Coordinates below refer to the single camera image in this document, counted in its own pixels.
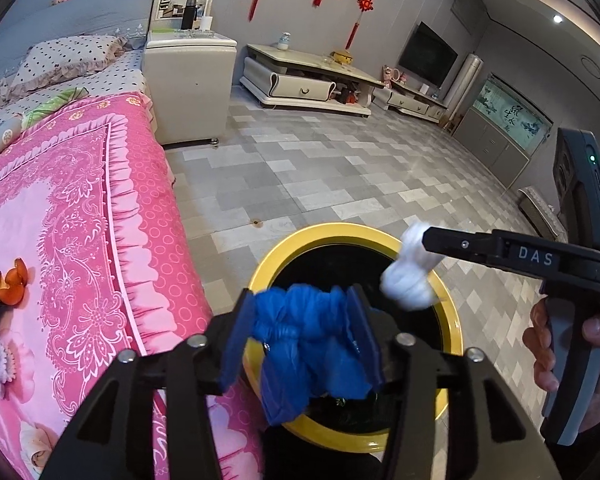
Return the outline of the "person's right hand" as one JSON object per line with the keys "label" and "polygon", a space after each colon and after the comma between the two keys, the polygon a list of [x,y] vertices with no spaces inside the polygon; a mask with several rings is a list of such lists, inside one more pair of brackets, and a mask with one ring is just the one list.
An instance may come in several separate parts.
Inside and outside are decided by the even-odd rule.
{"label": "person's right hand", "polygon": [[[559,387],[559,380],[553,370],[556,363],[555,353],[550,348],[552,334],[548,328],[545,300],[540,300],[531,310],[532,326],[524,331],[522,341],[535,358],[533,365],[534,381],[545,392],[554,392]],[[590,318],[583,324],[583,337],[594,347],[600,347],[600,315]],[[600,423],[600,378],[588,406],[580,432],[592,429]]]}

